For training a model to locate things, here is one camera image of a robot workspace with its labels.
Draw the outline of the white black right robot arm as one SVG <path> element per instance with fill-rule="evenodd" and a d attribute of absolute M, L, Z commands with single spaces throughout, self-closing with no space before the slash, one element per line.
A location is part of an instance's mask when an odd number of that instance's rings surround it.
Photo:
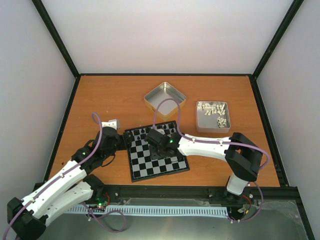
<path fill-rule="evenodd" d="M 226 191 L 234 196 L 242 195 L 247 184 L 255 182 L 259 171 L 270 161 L 266 151 L 239 132 L 230 137 L 209 138 L 179 131 L 167 135 L 151 129 L 144 141 L 158 158 L 200 156 L 226 162 L 232 171 Z"/>

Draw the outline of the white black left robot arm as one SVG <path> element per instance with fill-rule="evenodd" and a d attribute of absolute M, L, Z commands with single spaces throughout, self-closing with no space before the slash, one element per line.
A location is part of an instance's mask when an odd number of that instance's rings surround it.
<path fill-rule="evenodd" d="M 100 201 L 104 183 L 92 171 L 104 167 L 104 161 L 116 151 L 127 150 L 130 134 L 118 134 L 103 127 L 95 139 L 79 148 L 50 180 L 23 199 L 14 197 L 7 204 L 7 221 L 21 240 L 37 240 L 61 214 L 87 200 Z"/>

